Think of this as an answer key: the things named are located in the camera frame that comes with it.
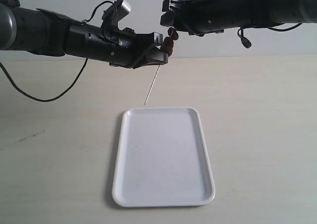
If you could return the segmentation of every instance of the robotic arm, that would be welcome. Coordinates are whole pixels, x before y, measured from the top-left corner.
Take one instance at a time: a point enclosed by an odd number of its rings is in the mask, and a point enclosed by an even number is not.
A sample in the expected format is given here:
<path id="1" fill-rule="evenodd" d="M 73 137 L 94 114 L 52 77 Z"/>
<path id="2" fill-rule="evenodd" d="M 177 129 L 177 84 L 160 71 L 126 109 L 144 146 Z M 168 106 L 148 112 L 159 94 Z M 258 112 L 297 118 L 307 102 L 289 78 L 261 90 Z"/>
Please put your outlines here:
<path id="1" fill-rule="evenodd" d="M 117 0 L 104 12 L 102 26 L 96 27 L 87 24 L 91 19 L 80 22 L 44 9 L 21 8 L 18 0 L 0 0 L 0 50 L 68 54 L 133 69 L 166 64 L 167 54 L 157 48 L 163 44 L 162 34 L 136 34 L 131 28 L 118 28 L 130 11 L 126 0 Z"/>
<path id="2" fill-rule="evenodd" d="M 251 42 L 244 37 L 246 28 L 279 30 L 272 27 L 317 23 L 317 0 L 165 0 L 162 10 L 162 26 L 190 35 L 202 37 L 240 28 L 238 36 L 247 48 Z"/>

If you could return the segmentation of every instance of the plastic tray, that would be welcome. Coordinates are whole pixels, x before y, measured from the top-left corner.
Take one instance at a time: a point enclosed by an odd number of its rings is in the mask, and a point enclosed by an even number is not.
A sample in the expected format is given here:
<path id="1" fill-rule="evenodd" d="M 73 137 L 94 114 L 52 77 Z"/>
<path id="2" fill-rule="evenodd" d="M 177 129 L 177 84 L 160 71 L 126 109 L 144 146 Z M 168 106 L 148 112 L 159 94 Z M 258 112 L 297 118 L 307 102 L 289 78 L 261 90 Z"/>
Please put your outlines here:
<path id="1" fill-rule="evenodd" d="M 142 108 L 124 114 L 112 189 L 118 205 L 201 206 L 214 195 L 195 109 Z"/>

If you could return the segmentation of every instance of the beige table surface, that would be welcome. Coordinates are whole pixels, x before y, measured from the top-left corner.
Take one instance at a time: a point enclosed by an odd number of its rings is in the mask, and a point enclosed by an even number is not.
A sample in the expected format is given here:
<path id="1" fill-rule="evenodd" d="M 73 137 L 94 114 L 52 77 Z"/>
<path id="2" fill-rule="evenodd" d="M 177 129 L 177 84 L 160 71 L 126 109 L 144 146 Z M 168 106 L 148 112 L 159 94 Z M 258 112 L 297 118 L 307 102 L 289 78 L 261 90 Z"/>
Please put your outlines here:
<path id="1" fill-rule="evenodd" d="M 40 98 L 82 61 L 11 62 Z M 148 107 L 201 115 L 216 198 L 199 208 L 121 209 L 111 199 L 121 114 L 143 107 L 156 67 L 90 61 L 41 104 L 0 73 L 1 224 L 317 223 L 317 56 L 174 59 Z"/>

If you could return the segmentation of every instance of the tray rim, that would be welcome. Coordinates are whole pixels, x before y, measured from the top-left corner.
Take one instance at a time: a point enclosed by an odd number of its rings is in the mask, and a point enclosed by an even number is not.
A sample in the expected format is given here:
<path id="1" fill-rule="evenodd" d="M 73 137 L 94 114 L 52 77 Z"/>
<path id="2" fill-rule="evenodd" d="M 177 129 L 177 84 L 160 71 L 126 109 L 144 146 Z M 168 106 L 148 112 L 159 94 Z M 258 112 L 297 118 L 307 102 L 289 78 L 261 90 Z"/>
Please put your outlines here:
<path id="1" fill-rule="evenodd" d="M 202 140 L 202 146 L 203 146 L 203 150 L 204 150 L 204 159 L 206 159 L 207 161 L 207 169 L 208 169 L 208 175 L 209 175 L 209 180 L 211 182 L 211 195 L 210 197 L 208 197 L 206 200 L 203 201 L 197 201 L 197 202 L 188 202 L 188 203 L 179 203 L 179 204 L 170 204 L 170 205 L 166 205 L 166 204 L 152 204 L 152 205 L 133 205 L 133 204 L 129 204 L 129 203 L 125 203 L 122 202 L 117 196 L 116 196 L 116 189 L 117 189 L 117 178 L 118 178 L 118 165 L 119 165 L 119 160 L 120 160 L 120 151 L 122 150 L 122 136 L 123 136 L 123 129 L 124 129 L 124 125 L 126 124 L 126 120 L 128 118 L 128 115 L 130 113 L 132 113 L 133 111 L 137 111 L 137 110 L 168 110 L 168 109 L 188 109 L 191 110 L 195 113 L 195 116 L 197 116 L 198 119 L 198 125 L 199 125 L 199 130 L 201 133 L 201 140 Z M 212 174 L 212 170 L 211 170 L 211 162 L 209 159 L 209 155 L 208 155 L 208 150 L 207 150 L 207 145 L 206 145 L 206 140 L 205 140 L 205 136 L 204 136 L 204 131 L 203 131 L 203 126 L 202 126 L 202 121 L 200 118 L 200 114 L 199 112 L 193 108 L 193 107 L 151 107 L 151 108 L 132 108 L 129 110 L 126 110 L 123 115 L 122 115 L 122 121 L 121 121 L 121 128 L 120 128 L 120 135 L 119 135 L 119 141 L 118 141 L 118 149 L 117 149 L 117 153 L 116 153 L 116 161 L 115 161 L 115 168 L 114 168 L 114 176 L 113 176 L 113 183 L 112 183 L 112 198 L 114 200 L 114 202 L 124 208 L 153 208 L 153 207 L 195 207 L 195 206 L 204 206 L 209 204 L 212 200 L 214 200 L 215 198 L 215 183 L 214 183 L 214 179 L 213 179 L 213 174 Z"/>

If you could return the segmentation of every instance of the wire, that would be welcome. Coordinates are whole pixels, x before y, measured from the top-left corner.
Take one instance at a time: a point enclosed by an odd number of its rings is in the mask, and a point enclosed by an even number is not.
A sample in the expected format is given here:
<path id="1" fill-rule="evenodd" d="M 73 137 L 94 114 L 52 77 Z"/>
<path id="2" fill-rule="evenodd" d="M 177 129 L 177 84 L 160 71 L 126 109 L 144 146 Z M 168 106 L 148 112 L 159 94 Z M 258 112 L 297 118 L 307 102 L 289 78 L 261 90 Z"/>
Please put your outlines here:
<path id="1" fill-rule="evenodd" d="M 100 6 L 104 5 L 105 3 L 111 3 L 112 5 L 114 5 L 115 11 L 114 11 L 114 13 L 113 13 L 113 15 L 112 15 L 112 17 L 111 17 L 111 19 L 113 19 L 113 18 L 115 17 L 115 15 L 117 14 L 117 12 L 118 12 L 117 6 L 116 6 L 113 2 L 111 2 L 111 1 L 103 1 L 103 2 L 100 3 L 97 7 L 95 7 L 95 9 L 93 10 L 93 13 L 92 13 L 90 19 L 88 19 L 88 20 L 85 19 L 85 20 L 83 20 L 83 22 L 84 22 L 84 23 L 90 22 L 90 21 L 94 18 L 95 14 L 96 14 L 96 12 L 97 12 L 97 9 L 98 9 Z M 105 37 L 105 39 L 108 40 L 108 41 L 111 42 L 111 43 L 115 43 L 115 42 L 111 41 L 110 39 L 108 39 L 108 38 L 106 38 L 106 37 Z M 78 73 L 78 75 L 76 76 L 74 82 L 73 82 L 64 92 L 62 92 L 60 95 L 58 95 L 57 97 L 55 97 L 55 98 L 53 98 L 53 99 L 47 99 L 47 100 L 35 98 L 35 97 L 33 97 L 33 96 L 27 94 L 26 92 L 24 92 L 22 89 L 20 89 L 20 88 L 16 85 L 16 83 L 13 81 L 12 77 L 11 77 L 10 74 L 8 73 L 7 69 L 5 68 L 5 66 L 4 66 L 1 62 L 0 62 L 0 68 L 3 70 L 4 74 L 6 75 L 6 77 L 8 78 L 8 80 L 10 81 L 11 85 L 12 85 L 19 93 L 23 94 L 24 96 L 28 97 L 29 99 L 32 99 L 32 100 L 37 101 L 37 102 L 49 103 L 49 102 L 53 102 L 53 101 L 55 101 L 55 100 L 61 98 L 61 97 L 64 96 L 69 90 L 71 90 L 71 88 L 74 87 L 74 85 L 76 84 L 76 82 L 77 82 L 77 80 L 79 79 L 80 75 L 81 75 L 82 72 L 84 71 L 84 69 L 85 69 L 85 67 L 86 67 L 86 65 L 87 65 L 87 62 L 88 62 L 88 59 L 85 60 L 85 62 L 84 62 L 84 64 L 83 64 L 83 67 L 82 67 L 81 70 L 79 71 L 79 73 Z"/>
<path id="2" fill-rule="evenodd" d="M 268 29 L 272 30 L 272 31 L 275 31 L 275 32 L 288 32 L 288 31 L 291 31 L 291 30 L 294 30 L 294 29 L 298 28 L 301 25 L 302 25 L 302 23 L 298 23 L 298 24 L 296 24 L 293 27 L 289 27 L 289 28 L 285 28 L 285 29 L 279 29 L 279 28 L 273 28 L 273 27 L 268 27 Z"/>
<path id="3" fill-rule="evenodd" d="M 83 65 L 83 67 L 81 68 L 80 72 L 78 73 L 77 77 L 75 78 L 74 82 L 64 91 L 62 92 L 60 95 L 58 95 L 57 97 L 53 98 L 53 99 L 47 99 L 47 100 L 43 100 L 43 99 L 38 99 L 35 98 L 29 94 L 27 94 L 26 92 L 24 92 L 22 89 L 20 89 L 15 82 L 13 81 L 13 79 L 11 78 L 10 74 L 8 73 L 7 69 L 4 67 L 4 65 L 0 62 L 0 67 L 3 70 L 4 74 L 6 75 L 6 77 L 8 78 L 8 80 L 10 81 L 10 83 L 12 84 L 12 86 L 21 94 L 23 94 L 24 96 L 33 99 L 35 101 L 38 102 L 42 102 L 42 103 L 48 103 L 48 102 L 52 102 L 55 101 L 59 98 L 61 98 L 63 95 L 65 95 L 72 87 L 74 87 L 74 85 L 76 84 L 77 80 L 79 79 L 80 75 L 82 74 L 82 72 L 84 71 L 86 65 L 87 65 L 88 59 L 85 60 L 85 63 Z"/>

